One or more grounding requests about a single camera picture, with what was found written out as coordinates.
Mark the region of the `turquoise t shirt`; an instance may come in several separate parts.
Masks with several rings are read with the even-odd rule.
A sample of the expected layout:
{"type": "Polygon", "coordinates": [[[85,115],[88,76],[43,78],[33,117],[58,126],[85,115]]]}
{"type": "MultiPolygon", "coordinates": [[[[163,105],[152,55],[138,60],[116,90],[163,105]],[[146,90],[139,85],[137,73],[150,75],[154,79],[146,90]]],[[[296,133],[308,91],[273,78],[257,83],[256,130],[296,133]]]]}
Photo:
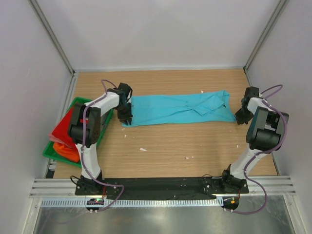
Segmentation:
{"type": "Polygon", "coordinates": [[[235,122],[229,100],[230,94],[225,90],[190,95],[134,96],[131,98],[133,118],[129,127],[235,122]]]}

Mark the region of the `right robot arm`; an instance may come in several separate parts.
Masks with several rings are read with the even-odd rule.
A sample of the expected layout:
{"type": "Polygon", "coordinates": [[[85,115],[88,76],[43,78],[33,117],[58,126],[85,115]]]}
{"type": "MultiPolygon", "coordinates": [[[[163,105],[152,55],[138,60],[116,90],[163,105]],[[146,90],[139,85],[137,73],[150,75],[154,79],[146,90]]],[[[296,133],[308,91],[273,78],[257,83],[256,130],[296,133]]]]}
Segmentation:
{"type": "Polygon", "coordinates": [[[247,147],[237,161],[230,164],[221,176],[221,188],[226,193],[241,192],[247,187],[248,174],[257,162],[282,146],[288,131],[289,114],[268,103],[268,98],[278,93],[282,84],[260,92],[249,87],[236,112],[238,124],[249,123],[246,134],[247,147]]]}

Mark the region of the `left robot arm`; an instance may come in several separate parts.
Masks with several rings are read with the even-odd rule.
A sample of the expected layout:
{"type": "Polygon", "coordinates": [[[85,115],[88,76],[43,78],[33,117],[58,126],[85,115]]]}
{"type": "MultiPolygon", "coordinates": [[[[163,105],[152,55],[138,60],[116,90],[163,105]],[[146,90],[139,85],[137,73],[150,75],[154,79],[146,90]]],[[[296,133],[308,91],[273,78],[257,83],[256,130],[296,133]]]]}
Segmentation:
{"type": "Polygon", "coordinates": [[[103,95],[90,102],[74,104],[68,136],[75,144],[81,162],[76,195],[98,195],[105,188],[98,163],[97,143],[113,110],[117,110],[117,118],[121,123],[132,124],[132,93],[128,84],[120,83],[114,88],[105,88],[103,95]]]}

